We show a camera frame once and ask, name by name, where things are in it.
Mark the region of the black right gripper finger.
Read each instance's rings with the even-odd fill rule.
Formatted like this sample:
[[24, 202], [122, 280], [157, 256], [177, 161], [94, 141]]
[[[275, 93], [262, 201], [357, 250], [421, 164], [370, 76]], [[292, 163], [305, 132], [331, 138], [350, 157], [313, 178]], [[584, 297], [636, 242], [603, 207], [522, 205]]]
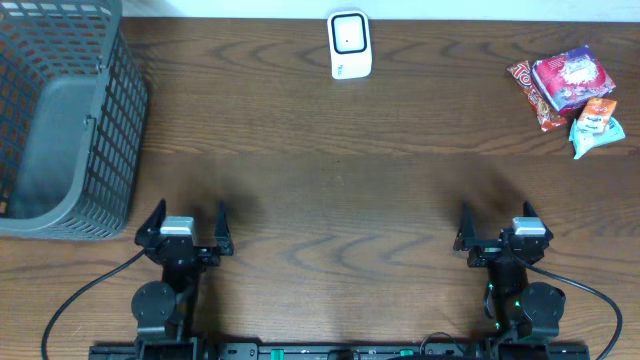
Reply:
[[477, 238], [470, 207], [462, 205], [461, 220], [453, 244], [454, 251], [469, 251], [476, 245]]
[[[529, 201], [525, 201], [523, 203], [523, 216], [524, 217], [538, 217], [541, 220], [540, 216], [537, 214], [537, 212], [534, 209], [533, 205]], [[546, 232], [546, 234], [544, 236], [529, 237], [529, 238], [538, 239], [538, 240], [540, 240], [542, 242], [543, 246], [549, 246], [550, 245], [550, 241], [554, 238], [554, 234], [545, 223], [544, 223], [544, 225], [546, 226], [546, 229], [547, 229], [547, 232]]]

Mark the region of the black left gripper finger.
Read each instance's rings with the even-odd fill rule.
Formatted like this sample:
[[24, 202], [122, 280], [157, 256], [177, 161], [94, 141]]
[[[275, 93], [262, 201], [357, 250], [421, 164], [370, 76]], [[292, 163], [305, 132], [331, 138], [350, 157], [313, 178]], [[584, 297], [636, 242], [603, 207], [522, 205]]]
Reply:
[[161, 199], [147, 218], [136, 231], [134, 242], [142, 248], [155, 248], [160, 243], [161, 226], [166, 218], [166, 201]]
[[220, 256], [233, 256], [234, 244], [229, 230], [226, 209], [223, 202], [219, 204], [216, 216], [214, 239]]

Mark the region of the orange red snack bar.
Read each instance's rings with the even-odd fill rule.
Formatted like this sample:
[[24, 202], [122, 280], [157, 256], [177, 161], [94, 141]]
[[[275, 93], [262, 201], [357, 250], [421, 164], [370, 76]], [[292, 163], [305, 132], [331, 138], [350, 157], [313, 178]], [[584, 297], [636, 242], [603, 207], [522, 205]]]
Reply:
[[534, 84], [531, 66], [527, 60], [509, 66], [507, 71], [522, 88], [543, 132], [548, 132], [567, 124], [567, 120], [552, 109]]

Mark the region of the teal snack wrapper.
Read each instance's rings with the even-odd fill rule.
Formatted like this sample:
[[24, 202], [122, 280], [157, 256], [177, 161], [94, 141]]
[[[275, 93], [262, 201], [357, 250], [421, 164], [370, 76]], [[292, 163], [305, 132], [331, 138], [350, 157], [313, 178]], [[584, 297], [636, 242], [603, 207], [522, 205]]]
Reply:
[[573, 144], [574, 159], [578, 160], [592, 148], [608, 145], [626, 138], [623, 127], [615, 117], [611, 117], [601, 133], [592, 133], [580, 130], [577, 121], [574, 121], [569, 132], [569, 141]]

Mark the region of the small orange box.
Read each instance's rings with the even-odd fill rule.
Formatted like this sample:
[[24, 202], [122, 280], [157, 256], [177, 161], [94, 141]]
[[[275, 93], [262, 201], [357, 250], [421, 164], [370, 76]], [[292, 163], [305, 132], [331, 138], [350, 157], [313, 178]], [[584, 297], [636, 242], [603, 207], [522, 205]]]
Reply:
[[579, 130], [587, 133], [603, 133], [617, 106], [615, 100], [606, 98], [592, 98], [585, 105], [576, 121]]

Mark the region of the purple snack packet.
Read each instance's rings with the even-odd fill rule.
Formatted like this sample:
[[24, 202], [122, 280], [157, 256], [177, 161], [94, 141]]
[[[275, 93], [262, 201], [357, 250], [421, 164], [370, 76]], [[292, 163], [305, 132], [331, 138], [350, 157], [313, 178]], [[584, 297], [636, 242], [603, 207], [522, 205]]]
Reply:
[[588, 45], [536, 61], [532, 76], [538, 90], [559, 115], [584, 107], [591, 98], [606, 97], [616, 88]]

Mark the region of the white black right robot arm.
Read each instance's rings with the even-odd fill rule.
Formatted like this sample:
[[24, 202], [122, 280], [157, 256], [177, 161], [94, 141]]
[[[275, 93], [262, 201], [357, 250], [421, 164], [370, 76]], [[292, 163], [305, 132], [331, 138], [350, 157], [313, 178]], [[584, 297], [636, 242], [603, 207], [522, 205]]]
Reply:
[[469, 206], [462, 207], [453, 249], [468, 254], [467, 266], [485, 268], [488, 282], [485, 315], [496, 323], [496, 332], [465, 352], [486, 359], [537, 359], [550, 357], [548, 346], [559, 335], [566, 295], [545, 282], [528, 280], [527, 269], [544, 257], [553, 233], [530, 203], [494, 239], [481, 239]]

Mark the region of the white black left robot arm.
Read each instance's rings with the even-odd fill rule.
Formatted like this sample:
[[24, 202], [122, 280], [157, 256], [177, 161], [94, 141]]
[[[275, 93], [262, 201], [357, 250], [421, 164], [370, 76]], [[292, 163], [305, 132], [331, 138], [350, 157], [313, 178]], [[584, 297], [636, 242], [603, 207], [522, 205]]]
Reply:
[[137, 230], [135, 244], [162, 267], [162, 277], [141, 286], [131, 311], [137, 320], [137, 359], [214, 359], [215, 347], [192, 331], [201, 275], [234, 254], [226, 211], [219, 206], [213, 246], [196, 244], [195, 219], [166, 214], [160, 201]]

